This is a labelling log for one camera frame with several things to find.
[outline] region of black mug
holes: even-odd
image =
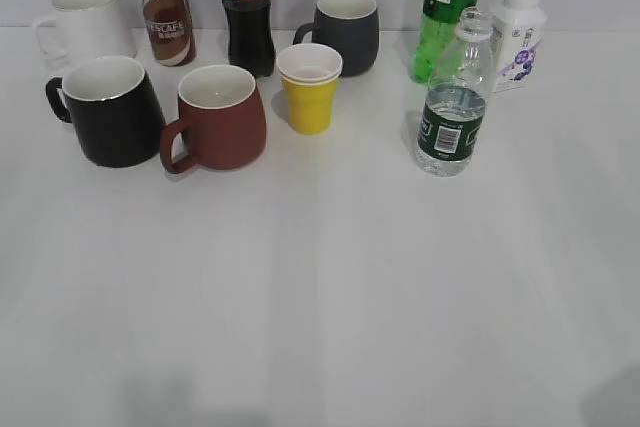
[[[301,43],[309,32],[312,42],[327,45],[342,56],[342,77],[364,74],[378,57],[378,5],[375,0],[319,0],[314,22],[300,27],[293,43]]]
[[[64,79],[51,79],[45,90],[54,114],[73,124],[84,155],[93,163],[131,167],[158,153],[165,120],[138,61],[129,57],[91,60]]]

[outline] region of paper cup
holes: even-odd
[[[298,44],[282,51],[276,66],[289,100],[293,130],[305,135],[326,131],[342,72],[340,54],[320,44]]]

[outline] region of coffee bottle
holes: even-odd
[[[156,60],[169,67],[196,56],[191,14],[184,0],[143,0],[143,15]]]

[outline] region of white mug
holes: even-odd
[[[54,13],[32,24],[40,50],[49,60],[73,64],[111,55],[135,57],[137,49],[117,0],[51,0]],[[47,45],[39,29],[55,25],[64,46]]]

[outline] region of brown mug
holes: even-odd
[[[202,165],[214,170],[243,167],[262,154],[267,121],[253,75],[232,65],[194,70],[178,86],[179,120],[168,125],[160,140],[167,172],[182,174]],[[172,147],[182,134],[187,155],[174,161]]]

